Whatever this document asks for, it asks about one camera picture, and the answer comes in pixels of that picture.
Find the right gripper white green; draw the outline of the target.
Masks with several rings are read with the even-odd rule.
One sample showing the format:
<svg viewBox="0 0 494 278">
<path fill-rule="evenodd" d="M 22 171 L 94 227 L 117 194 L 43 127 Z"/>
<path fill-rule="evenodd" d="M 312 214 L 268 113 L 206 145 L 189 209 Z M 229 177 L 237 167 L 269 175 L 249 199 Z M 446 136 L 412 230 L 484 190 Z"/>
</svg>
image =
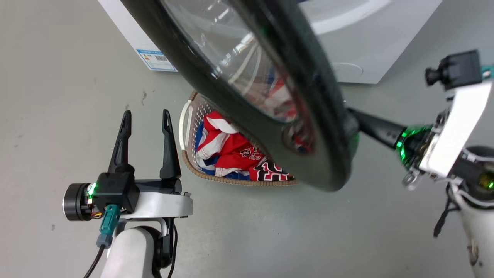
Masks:
<svg viewBox="0 0 494 278">
<path fill-rule="evenodd" d="M 464 181 L 487 189 L 493 187 L 493 173 L 462 152 L 480 120 L 493 82 L 458 87 L 450 93 L 450 106 L 438 115 L 433 125 L 397 124 L 349 108 L 359 129 L 390 149 L 396 149 L 408 173 L 403 185 L 410 190 L 421 176 Z"/>
</svg>

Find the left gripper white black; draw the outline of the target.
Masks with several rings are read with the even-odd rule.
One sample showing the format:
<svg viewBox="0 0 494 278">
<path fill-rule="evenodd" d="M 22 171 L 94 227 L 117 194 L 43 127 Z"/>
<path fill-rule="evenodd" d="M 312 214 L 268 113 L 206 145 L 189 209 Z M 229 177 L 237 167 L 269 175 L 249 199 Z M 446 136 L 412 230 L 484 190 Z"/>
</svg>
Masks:
<svg viewBox="0 0 494 278">
<path fill-rule="evenodd" d="M 109 173 L 134 173 L 128 162 L 129 138 L 131 136 L 131 111 L 127 110 L 117 134 L 110 160 Z M 136 180 L 140 190 L 134 213 L 125 210 L 121 219 L 153 219 L 188 217 L 193 213 L 193 200 L 189 193 L 181 194 L 182 186 L 178 150 L 175 144 L 171 115 L 167 109 L 162 112 L 162 133 L 164 135 L 163 161 L 159 171 L 161 180 Z M 94 218 L 96 205 L 89 201 L 89 193 L 94 193 L 97 183 L 73 183 L 63 197 L 63 213 L 70 221 L 87 221 Z"/>
</svg>

